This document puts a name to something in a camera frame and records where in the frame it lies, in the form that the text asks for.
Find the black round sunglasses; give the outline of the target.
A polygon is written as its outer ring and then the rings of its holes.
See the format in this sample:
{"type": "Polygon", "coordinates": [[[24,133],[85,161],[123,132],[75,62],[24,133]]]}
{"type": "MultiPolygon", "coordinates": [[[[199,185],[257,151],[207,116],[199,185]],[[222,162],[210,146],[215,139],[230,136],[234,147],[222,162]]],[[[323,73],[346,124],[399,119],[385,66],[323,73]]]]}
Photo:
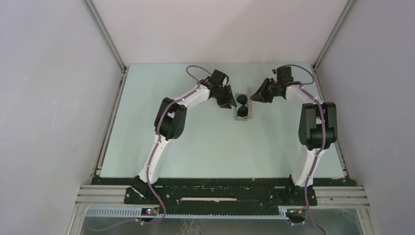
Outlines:
{"type": "Polygon", "coordinates": [[[236,109],[236,118],[238,119],[246,119],[249,114],[248,108],[248,98],[245,94],[239,94],[236,97],[237,101],[237,109],[236,109]]]}

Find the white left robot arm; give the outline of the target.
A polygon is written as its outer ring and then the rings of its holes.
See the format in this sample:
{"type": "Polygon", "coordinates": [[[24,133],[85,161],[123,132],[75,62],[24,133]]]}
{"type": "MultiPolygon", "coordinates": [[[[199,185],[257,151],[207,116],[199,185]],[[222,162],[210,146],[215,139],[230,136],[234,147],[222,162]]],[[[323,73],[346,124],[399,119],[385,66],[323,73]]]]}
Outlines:
{"type": "Polygon", "coordinates": [[[136,198],[143,204],[151,203],[157,196],[153,184],[159,178],[161,163],[169,145],[184,131],[187,112],[211,98],[216,100],[220,108],[231,109],[236,106],[229,76],[219,70],[214,70],[205,79],[197,79],[196,85],[185,94],[162,100],[154,121],[152,148],[142,170],[131,184],[136,198]]]}

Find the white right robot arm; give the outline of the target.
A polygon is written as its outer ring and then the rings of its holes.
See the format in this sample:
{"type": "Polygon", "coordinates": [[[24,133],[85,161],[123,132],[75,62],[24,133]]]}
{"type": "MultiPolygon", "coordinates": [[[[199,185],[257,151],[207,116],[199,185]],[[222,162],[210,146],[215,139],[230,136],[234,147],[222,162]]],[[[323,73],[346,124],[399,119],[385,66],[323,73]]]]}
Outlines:
{"type": "Polygon", "coordinates": [[[292,64],[273,70],[250,97],[252,101],[272,103],[275,97],[291,101],[301,110],[298,137],[302,145],[300,163],[290,178],[294,186],[285,190],[285,200],[292,205],[304,199],[303,189],[313,185],[317,165],[326,150],[338,138],[337,108],[333,102],[323,102],[307,89],[308,83],[295,81],[292,64]]]}

